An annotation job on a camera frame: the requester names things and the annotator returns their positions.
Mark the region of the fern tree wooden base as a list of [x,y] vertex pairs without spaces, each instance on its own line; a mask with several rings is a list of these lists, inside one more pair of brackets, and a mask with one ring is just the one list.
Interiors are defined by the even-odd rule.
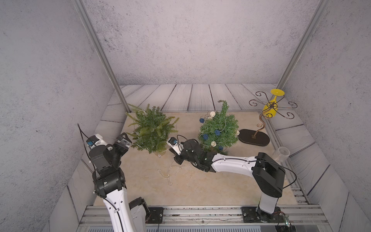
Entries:
[[134,130],[132,133],[127,133],[134,140],[132,147],[139,151],[154,153],[158,157],[163,156],[167,151],[169,135],[178,132],[176,123],[179,118],[166,116],[160,107],[156,106],[148,105],[145,109],[133,104],[129,106],[135,113],[135,116],[126,113],[133,120],[130,126],[134,126]]

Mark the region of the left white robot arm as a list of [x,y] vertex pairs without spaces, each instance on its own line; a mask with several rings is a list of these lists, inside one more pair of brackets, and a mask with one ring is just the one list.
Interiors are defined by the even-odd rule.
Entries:
[[145,232],[150,210],[142,197],[128,201],[125,176],[120,168],[121,158],[132,145],[126,133],[120,134],[113,144],[100,134],[87,137],[79,129],[85,152],[95,168],[92,172],[94,193],[103,199],[115,232]]

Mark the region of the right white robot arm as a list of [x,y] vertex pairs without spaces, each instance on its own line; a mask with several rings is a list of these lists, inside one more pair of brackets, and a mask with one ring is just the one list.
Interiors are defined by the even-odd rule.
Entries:
[[258,212],[268,215],[275,214],[278,199],[289,186],[284,186],[286,171],[293,172],[262,152],[255,157],[226,156],[217,152],[206,152],[195,139],[179,142],[175,137],[170,138],[167,144],[179,165],[188,161],[203,172],[228,172],[255,179],[262,192]]

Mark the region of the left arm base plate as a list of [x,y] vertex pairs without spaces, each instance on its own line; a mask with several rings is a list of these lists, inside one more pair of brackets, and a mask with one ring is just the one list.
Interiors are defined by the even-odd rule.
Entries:
[[157,206],[148,206],[146,201],[139,197],[129,203],[129,208],[134,214],[134,208],[138,208],[142,206],[145,211],[145,222],[146,224],[162,224],[163,223],[163,215],[164,215],[164,208],[157,207]]

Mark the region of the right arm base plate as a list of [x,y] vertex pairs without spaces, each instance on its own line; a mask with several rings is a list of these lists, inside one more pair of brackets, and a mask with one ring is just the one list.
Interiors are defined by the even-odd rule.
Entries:
[[241,207],[241,213],[244,223],[285,223],[285,214],[280,207],[275,207],[272,214],[266,213],[258,206]]

